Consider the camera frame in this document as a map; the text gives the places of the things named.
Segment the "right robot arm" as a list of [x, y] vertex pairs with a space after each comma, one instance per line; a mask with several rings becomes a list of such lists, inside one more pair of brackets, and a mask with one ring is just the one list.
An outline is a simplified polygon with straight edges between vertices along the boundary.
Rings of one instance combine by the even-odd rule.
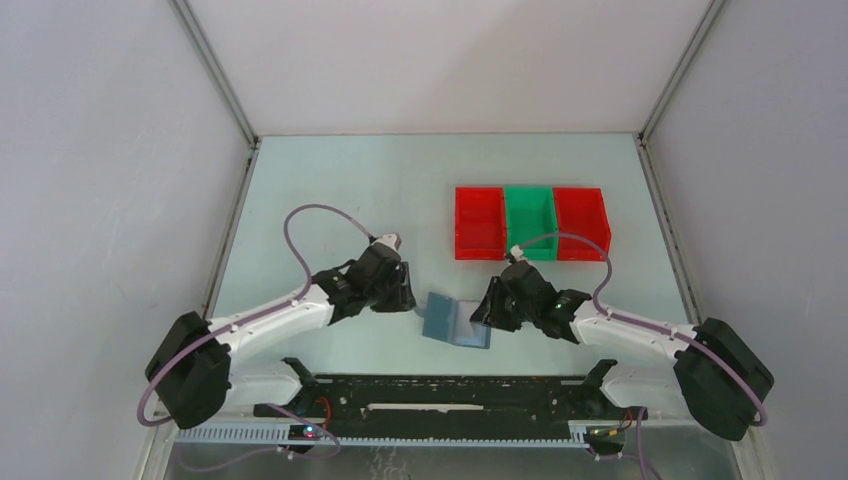
[[530, 262], [490, 279], [471, 322], [514, 332], [526, 324], [546, 336], [613, 353], [610, 367], [581, 392], [585, 411], [606, 418], [619, 407], [689, 416], [710, 433], [742, 440], [762, 422], [775, 384], [762, 360], [726, 322], [676, 325], [633, 316], [574, 289], [556, 289]]

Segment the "blue leather card holder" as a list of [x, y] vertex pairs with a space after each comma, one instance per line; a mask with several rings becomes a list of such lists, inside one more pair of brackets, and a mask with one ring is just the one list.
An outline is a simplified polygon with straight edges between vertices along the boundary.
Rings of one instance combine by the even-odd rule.
[[424, 337], [458, 347], [489, 349], [491, 330], [471, 321], [479, 306], [476, 301], [430, 292], [425, 305], [417, 307], [415, 312], [423, 319]]

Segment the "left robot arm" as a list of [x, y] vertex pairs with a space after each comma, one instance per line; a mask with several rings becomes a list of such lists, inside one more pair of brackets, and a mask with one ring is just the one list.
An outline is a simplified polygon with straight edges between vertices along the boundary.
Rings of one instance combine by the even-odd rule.
[[273, 360], [271, 350], [296, 335], [353, 318], [414, 309], [409, 265], [394, 233], [375, 238], [356, 260], [307, 277], [300, 290], [229, 317], [202, 319], [189, 312], [174, 321], [149, 361], [145, 376], [183, 430], [197, 427], [225, 407], [281, 406], [304, 416], [316, 390], [292, 360]]

